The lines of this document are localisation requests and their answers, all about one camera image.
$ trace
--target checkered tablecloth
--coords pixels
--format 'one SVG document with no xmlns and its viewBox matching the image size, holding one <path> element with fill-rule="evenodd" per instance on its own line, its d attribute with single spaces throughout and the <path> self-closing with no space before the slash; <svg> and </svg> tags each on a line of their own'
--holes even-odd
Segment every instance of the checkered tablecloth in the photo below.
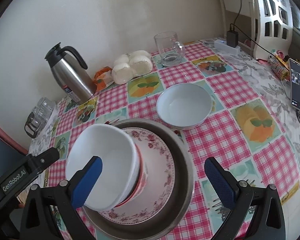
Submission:
<svg viewBox="0 0 300 240">
<path fill-rule="evenodd" d="M 214 108 L 202 125 L 179 131 L 180 138 L 185 142 L 193 158 L 197 174 L 195 190 L 185 217 L 162 239 L 210 239 L 220 226 L 218 223 L 221 223 L 221 218 L 215 217 L 216 214 L 209 204 L 209 199 L 213 198 L 213 192 L 209 192 L 204 186 L 207 177 L 203 164 L 208 157 L 215 157 L 225 169 L 233 173 L 240 165 L 249 167 L 247 175 L 244 174 L 242 177 L 238 175 L 237 178 L 264 186 L 274 183 L 281 198 L 289 194 L 291 188 L 300 182 L 300 170 L 294 149 L 287 139 L 282 123 L 269 107 L 268 102 L 238 72 L 237 69 L 241 66 L 228 62 L 228 57 L 218 54 L 204 41 L 195 41 L 187 45 L 183 62 L 177 66 L 165 68 L 158 61 L 157 52 L 152 56 L 154 69 L 145 77 L 151 77 L 152 80 L 158 78 L 159 84 L 150 93 L 140 98 L 133 97 L 130 93 L 130 86 L 133 85 L 131 82 L 111 86 L 92 97 L 97 102 L 95 109 L 86 119 L 83 118 L 80 121 L 77 119 L 80 119 L 82 114 L 81 106 L 71 106 L 71 101 L 67 97 L 58 103 L 58 119 L 50 139 L 50 147 L 56 147 L 60 138 L 64 137 L 66 152 L 50 167 L 48 186 L 56 186 L 65 179 L 66 156 L 85 128 L 97 122 L 105 122 L 108 118 L 111 119 L 111 114 L 115 116 L 116 111 L 120 113 L 121 120 L 147 118 L 165 124 L 156 112 L 155 105 L 159 95 L 174 84 L 191 82 L 210 91 L 214 100 Z M 209 67 L 202 68 L 198 63 L 198 60 L 210 62 L 216 59 L 218 63 L 221 62 L 225 66 L 220 72 L 211 71 Z M 272 120 L 272 126 L 268 127 L 267 131 L 272 129 L 272 135 L 262 143 L 251 142 L 251 133 L 245 132 L 246 128 L 240 126 L 238 109 L 245 106 L 250 106 L 255 111 L 261 107 L 269 113 L 267 118 Z M 81 209 L 78 209 L 78 213 L 92 234 L 98 238 L 100 233 L 87 222 Z M 238 235 L 245 233 L 249 221 L 247 219 L 243 223 Z M 65 235 L 66 229 L 61 228 L 61 230 Z"/>
</svg>

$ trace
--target screw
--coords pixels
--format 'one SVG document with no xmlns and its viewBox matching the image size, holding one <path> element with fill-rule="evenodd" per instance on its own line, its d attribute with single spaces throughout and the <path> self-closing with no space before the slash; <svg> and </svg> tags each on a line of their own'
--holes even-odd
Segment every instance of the screw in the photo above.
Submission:
<svg viewBox="0 0 300 240">
<path fill-rule="evenodd" d="M 59 185 L 61 187 L 67 186 L 68 185 L 68 181 L 66 179 L 64 179 L 64 180 L 60 181 Z"/>
<path fill-rule="evenodd" d="M 30 187 L 30 189 L 31 189 L 31 190 L 36 190 L 38 186 L 39 186 L 38 184 L 33 184 L 33 185 Z"/>
<path fill-rule="evenodd" d="M 246 187 L 246 186 L 248 185 L 248 183 L 247 183 L 246 181 L 244 181 L 244 180 L 240 180 L 240 181 L 239 181 L 239 185 L 240 185 L 241 187 Z"/>
<path fill-rule="evenodd" d="M 275 186 L 275 184 L 269 184 L 269 188 L 273 189 L 273 190 L 277 189 L 276 186 Z"/>
</svg>

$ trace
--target smartphone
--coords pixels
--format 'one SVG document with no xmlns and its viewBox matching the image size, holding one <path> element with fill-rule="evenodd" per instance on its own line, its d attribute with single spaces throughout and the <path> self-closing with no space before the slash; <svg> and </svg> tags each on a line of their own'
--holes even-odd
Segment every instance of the smartphone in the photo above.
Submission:
<svg viewBox="0 0 300 240">
<path fill-rule="evenodd" d="M 294 108 L 300 110 L 300 63 L 289 58 L 290 84 L 291 84 L 291 104 Z"/>
</svg>

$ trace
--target power adapter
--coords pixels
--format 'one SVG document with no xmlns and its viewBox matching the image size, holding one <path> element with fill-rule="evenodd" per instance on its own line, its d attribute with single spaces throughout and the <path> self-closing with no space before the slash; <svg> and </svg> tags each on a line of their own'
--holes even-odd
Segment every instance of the power adapter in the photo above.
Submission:
<svg viewBox="0 0 300 240">
<path fill-rule="evenodd" d="M 239 41 L 239 35 L 236 31 L 227 31 L 227 45 L 230 47 L 237 47 Z"/>
</svg>

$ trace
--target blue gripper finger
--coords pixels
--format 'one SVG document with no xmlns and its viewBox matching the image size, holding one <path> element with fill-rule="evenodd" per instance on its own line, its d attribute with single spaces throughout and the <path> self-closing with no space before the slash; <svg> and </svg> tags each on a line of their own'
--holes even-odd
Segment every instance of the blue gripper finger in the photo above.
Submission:
<svg viewBox="0 0 300 240">
<path fill-rule="evenodd" d="M 84 205 L 93 186 L 97 182 L 102 172 L 102 160 L 100 157 L 93 156 L 81 171 L 86 172 L 82 175 L 82 178 L 71 193 L 71 205 L 75 209 Z"/>
<path fill-rule="evenodd" d="M 236 203 L 236 192 L 222 174 L 222 172 L 225 173 L 226 171 L 223 170 L 213 157 L 210 157 L 204 162 L 204 172 L 223 206 L 233 210 Z"/>
</svg>

